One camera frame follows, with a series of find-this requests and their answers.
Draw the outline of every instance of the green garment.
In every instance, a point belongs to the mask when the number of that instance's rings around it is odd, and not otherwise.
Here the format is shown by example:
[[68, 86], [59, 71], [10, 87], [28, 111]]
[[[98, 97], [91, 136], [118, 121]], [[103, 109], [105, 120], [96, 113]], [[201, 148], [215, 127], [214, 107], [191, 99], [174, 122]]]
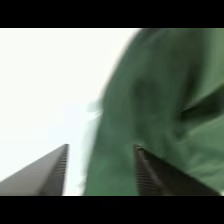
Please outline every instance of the green garment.
[[223, 79], [224, 29], [142, 29], [105, 91], [84, 195], [138, 195], [134, 144], [224, 190]]

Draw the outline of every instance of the white background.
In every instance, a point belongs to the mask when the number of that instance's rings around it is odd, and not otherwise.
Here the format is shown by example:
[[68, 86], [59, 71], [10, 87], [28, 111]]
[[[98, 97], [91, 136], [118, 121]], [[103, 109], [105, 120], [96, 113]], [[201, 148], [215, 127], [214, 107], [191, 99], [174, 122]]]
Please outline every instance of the white background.
[[0, 180], [67, 143], [80, 195], [99, 99], [138, 29], [0, 29]]

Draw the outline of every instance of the white surface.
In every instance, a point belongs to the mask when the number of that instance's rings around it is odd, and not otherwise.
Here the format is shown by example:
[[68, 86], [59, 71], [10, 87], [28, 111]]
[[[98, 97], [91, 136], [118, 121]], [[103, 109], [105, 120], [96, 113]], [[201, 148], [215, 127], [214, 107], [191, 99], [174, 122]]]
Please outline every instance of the white surface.
[[0, 180], [67, 143], [65, 195], [80, 195], [96, 126], [87, 107], [137, 30], [0, 29]]

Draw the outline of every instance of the dark green cloth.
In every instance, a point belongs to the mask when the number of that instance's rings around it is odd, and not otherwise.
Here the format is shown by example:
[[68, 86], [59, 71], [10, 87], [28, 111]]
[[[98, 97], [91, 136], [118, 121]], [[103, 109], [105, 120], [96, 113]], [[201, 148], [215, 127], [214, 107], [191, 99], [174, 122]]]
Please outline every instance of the dark green cloth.
[[84, 195], [138, 194], [134, 144], [224, 190], [223, 79], [224, 29], [142, 29], [105, 91]]

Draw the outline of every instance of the white wall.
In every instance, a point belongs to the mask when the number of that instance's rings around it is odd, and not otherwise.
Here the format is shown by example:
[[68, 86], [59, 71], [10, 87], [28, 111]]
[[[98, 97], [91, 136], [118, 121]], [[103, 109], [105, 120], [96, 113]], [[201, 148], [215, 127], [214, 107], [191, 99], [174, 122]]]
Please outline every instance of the white wall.
[[137, 30], [0, 29], [0, 180], [68, 143], [65, 195], [80, 194], [87, 106]]

